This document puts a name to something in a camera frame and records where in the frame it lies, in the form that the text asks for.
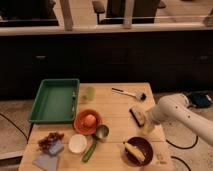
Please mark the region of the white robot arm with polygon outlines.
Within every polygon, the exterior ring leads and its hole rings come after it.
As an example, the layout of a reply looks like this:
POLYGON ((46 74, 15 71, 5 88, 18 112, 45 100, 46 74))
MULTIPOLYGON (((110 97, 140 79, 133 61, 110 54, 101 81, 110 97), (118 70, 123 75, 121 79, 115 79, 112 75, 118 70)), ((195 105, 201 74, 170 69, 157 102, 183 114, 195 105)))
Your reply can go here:
POLYGON ((181 93, 166 95, 143 115, 150 124, 159 125, 169 119, 176 119, 213 147, 213 121, 188 109, 189 100, 181 93))

